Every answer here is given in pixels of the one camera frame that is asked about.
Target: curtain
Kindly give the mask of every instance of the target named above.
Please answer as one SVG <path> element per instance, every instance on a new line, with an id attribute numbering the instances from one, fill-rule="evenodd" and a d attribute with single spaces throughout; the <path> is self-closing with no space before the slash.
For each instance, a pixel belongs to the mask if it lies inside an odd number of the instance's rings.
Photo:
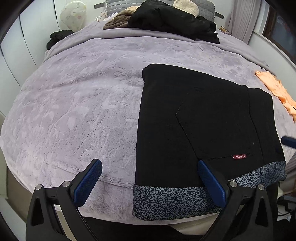
<path id="1" fill-rule="evenodd" d="M 255 27 L 260 3 L 261 0 L 234 0 L 232 12 L 226 19 L 225 28 L 246 44 Z"/>

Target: blue gripper pad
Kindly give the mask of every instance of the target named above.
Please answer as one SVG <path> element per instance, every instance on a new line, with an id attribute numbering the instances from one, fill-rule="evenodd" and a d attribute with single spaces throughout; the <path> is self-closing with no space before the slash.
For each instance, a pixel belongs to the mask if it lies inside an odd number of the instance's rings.
<path id="1" fill-rule="evenodd" d="M 94 188 L 94 185 L 96 184 L 96 182 L 102 174 L 102 162 L 99 159 L 94 159 L 93 162 L 94 163 L 89 169 L 89 171 L 84 175 L 81 182 L 74 190 L 73 202 L 76 208 L 81 207 L 85 204 L 92 189 Z"/>
<path id="2" fill-rule="evenodd" d="M 284 136 L 281 138 L 281 143 L 285 146 L 289 146 L 296 149 L 296 139 L 293 137 Z"/>
<path id="3" fill-rule="evenodd" d="M 209 170 L 207 165 L 203 161 L 199 161 L 197 164 L 198 174 L 207 188 L 211 198 L 215 205 L 224 208 L 227 204 L 226 194 L 223 187 L 215 178 L 213 173 Z"/>

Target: brown blanket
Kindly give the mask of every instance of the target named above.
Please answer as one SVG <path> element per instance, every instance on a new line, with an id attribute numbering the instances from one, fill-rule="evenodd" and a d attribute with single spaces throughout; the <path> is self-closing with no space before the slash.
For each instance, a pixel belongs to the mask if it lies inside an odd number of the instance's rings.
<path id="1" fill-rule="evenodd" d="M 128 27 L 128 20 L 133 15 L 133 11 L 130 10 L 123 10 L 116 17 L 106 23 L 103 29 L 113 29 L 113 28 L 127 28 Z"/>

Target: orange cloth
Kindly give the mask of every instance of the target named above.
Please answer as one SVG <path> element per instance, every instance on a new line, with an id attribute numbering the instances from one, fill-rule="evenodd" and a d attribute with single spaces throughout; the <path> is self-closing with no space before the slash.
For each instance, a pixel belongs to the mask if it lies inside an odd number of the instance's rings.
<path id="1" fill-rule="evenodd" d="M 266 85 L 273 95 L 280 99 L 289 114 L 293 116 L 294 122 L 296 122 L 296 102 L 288 94 L 287 90 L 281 84 L 281 81 L 277 80 L 277 78 L 268 71 L 256 71 L 256 76 Z"/>

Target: metal screw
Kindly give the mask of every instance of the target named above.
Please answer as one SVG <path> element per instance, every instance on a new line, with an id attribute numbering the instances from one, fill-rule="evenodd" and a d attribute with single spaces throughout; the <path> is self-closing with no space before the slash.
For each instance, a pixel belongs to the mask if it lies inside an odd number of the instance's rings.
<path id="1" fill-rule="evenodd" d="M 235 181 L 231 181 L 229 184 L 230 184 L 230 186 L 232 186 L 233 188 L 236 188 L 236 187 L 237 187 L 237 182 L 235 182 Z"/>
<path id="2" fill-rule="evenodd" d="M 65 182 L 63 182 L 63 187 L 68 187 L 70 185 L 70 182 L 69 181 L 65 181 Z"/>
<path id="3" fill-rule="evenodd" d="M 259 184 L 259 185 L 258 185 L 258 188 L 259 188 L 260 190 L 264 190 L 264 186 L 263 186 L 262 184 Z"/>
<path id="4" fill-rule="evenodd" d="M 41 185 L 41 184 L 38 184 L 38 185 L 35 187 L 36 190 L 40 190 L 41 188 L 42 188 L 42 185 Z"/>

